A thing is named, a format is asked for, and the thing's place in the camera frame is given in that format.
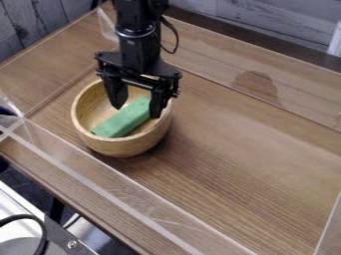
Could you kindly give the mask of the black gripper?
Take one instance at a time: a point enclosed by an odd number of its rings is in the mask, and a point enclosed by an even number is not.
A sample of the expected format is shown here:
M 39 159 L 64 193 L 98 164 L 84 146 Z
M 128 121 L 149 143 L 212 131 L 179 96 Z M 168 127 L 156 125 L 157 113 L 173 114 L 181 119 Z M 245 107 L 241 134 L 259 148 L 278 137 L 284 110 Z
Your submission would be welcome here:
M 149 117 L 157 119 L 169 98 L 179 94 L 180 72 L 160 57 L 160 27 L 138 33 L 118 29 L 118 49 L 94 54 L 97 75 L 104 82 L 112 107 L 118 110 L 128 98 L 128 84 L 150 92 Z

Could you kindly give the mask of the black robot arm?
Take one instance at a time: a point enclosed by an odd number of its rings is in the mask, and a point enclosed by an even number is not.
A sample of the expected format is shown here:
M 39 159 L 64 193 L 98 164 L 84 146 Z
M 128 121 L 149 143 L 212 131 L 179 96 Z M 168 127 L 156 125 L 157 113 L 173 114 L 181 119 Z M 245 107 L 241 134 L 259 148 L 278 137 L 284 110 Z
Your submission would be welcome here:
M 161 25 L 177 36 L 173 25 L 163 16 L 169 7 L 168 0 L 112 0 L 116 10 L 114 35 L 118 50 L 94 54 L 97 76 L 110 105 L 120 109 L 128 99 L 128 85 L 150 92 L 149 117 L 157 119 L 169 98 L 179 94 L 181 73 L 160 56 L 161 51 L 172 54 L 161 44 Z

